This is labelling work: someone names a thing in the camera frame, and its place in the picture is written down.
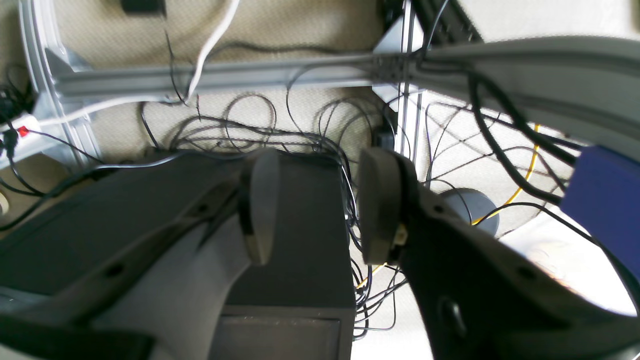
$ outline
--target yellow cable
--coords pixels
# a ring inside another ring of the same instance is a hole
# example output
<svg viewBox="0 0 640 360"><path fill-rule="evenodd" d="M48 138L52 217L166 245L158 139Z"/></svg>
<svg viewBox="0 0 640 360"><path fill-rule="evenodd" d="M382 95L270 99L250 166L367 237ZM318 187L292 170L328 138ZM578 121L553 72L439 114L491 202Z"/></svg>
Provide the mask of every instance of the yellow cable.
<svg viewBox="0 0 640 360"><path fill-rule="evenodd" d="M385 267L387 265L387 263L384 263L382 265L378 265L376 266L375 269L373 269L373 271L371 272L371 277L373 277L373 275L376 275L376 272L378 272L380 269L382 269L383 267ZM358 284L358 286L356 286L356 289L360 289L362 286L365 286L367 284L367 281L369 280L369 277L365 277L364 280Z"/></svg>
<svg viewBox="0 0 640 360"><path fill-rule="evenodd" d="M533 129L534 129L534 131L535 131L535 132L538 132L538 130L540 130L540 124L536 124L536 126L535 126ZM533 168L536 166L536 160L538 159L538 149L539 149L539 148L540 148L540 146L538 146L537 144L536 144L536 145L534 145L534 147L533 147L533 155L531 156L531 164L529 164L529 169L527 170L527 175L525 175L525 177L524 177L524 179L525 179L526 181L529 181L529 178L531 178L531 174L533 174ZM518 197L518 195L520 195L520 193L521 193L521 192L522 192L522 188L518 188L518 189L516 190L516 192L515 192L515 193L513 193L513 195L509 198L509 200L507 200L507 201L503 204L503 206L504 206L504 205L511 204L511 203L512 203L512 202L513 202L513 201ZM488 217L487 219L492 218L492 217L494 217L495 215L498 215L501 211L502 211L502 210L499 210L499 211L494 212L494 213L493 213L493 214L491 214L491 216L490 216L490 217ZM480 220L482 220L482 218L475 219L475 220L471 223L471 225L477 225L477 223L479 223L479 222L480 222Z"/></svg>

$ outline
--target screw hole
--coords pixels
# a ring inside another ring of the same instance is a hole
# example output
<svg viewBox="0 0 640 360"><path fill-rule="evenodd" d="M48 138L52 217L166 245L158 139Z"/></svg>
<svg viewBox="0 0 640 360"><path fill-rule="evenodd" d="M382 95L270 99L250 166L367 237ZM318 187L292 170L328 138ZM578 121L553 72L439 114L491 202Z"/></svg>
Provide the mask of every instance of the screw hole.
<svg viewBox="0 0 640 360"><path fill-rule="evenodd" d="M520 274L520 276L524 277L527 280L536 279L536 274L530 268L526 268L524 266L518 268L518 274Z"/></svg>
<svg viewBox="0 0 640 360"><path fill-rule="evenodd" d="M105 275L107 277L116 277L116 276L120 275L123 271L124 271L124 265L123 264L116 264L116 265L113 265L112 267L108 268L107 272L105 273Z"/></svg>

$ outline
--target black plug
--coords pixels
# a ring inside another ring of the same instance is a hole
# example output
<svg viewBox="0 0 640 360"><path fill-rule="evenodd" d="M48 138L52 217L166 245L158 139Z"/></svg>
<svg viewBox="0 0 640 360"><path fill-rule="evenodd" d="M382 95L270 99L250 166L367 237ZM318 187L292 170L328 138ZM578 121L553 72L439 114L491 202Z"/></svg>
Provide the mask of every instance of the black plug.
<svg viewBox="0 0 640 360"><path fill-rule="evenodd" d="M3 133L3 147L6 149L7 158L13 159L13 156L15 155L15 147L18 146L18 137L18 131L15 129L9 129Z"/></svg>

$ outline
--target black power adapter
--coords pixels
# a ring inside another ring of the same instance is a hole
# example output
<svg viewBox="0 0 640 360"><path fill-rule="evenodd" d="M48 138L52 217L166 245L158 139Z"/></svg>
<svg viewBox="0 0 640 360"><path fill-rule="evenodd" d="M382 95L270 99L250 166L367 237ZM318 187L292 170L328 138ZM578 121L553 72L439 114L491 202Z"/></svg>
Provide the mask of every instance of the black power adapter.
<svg viewBox="0 0 640 360"><path fill-rule="evenodd" d="M122 10L130 16L162 15L166 17L164 0L120 0Z"/></svg>

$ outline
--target white cable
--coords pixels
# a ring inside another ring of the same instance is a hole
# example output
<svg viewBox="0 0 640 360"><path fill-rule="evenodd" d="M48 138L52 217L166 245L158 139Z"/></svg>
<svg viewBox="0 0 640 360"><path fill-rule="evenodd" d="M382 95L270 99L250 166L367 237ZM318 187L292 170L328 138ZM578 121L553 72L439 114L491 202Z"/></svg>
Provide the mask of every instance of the white cable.
<svg viewBox="0 0 640 360"><path fill-rule="evenodd" d="M222 35L227 31L229 26L231 25L231 21L234 19L236 15L236 10L238 9L238 5L240 5L240 0L231 0L229 4L229 8L227 9L227 13L225 17L220 22L220 25L213 31L207 42L202 46L200 50L200 54L198 55L198 62L196 63L196 72L193 74L193 78L191 78L191 82L189 84L189 91L187 92L187 99L190 99L193 93L196 91L196 87L200 82L200 77L202 76L202 68L204 68L204 63L207 61L207 56L213 49L213 47L218 43Z"/></svg>
<svg viewBox="0 0 640 360"><path fill-rule="evenodd" d="M95 104L85 106L84 108L73 111L72 113L66 114L63 117L45 119L45 120L38 121L38 123L40 124L41 127L47 126L47 125L64 124L64 123L70 122L71 120L78 119L79 117L83 117L87 114L95 113L96 111L104 110L112 106L130 104L132 102L145 102L145 101L150 101L150 102L151 101L167 101L167 98L164 96L150 96L150 95L117 97L116 99L96 102Z"/></svg>

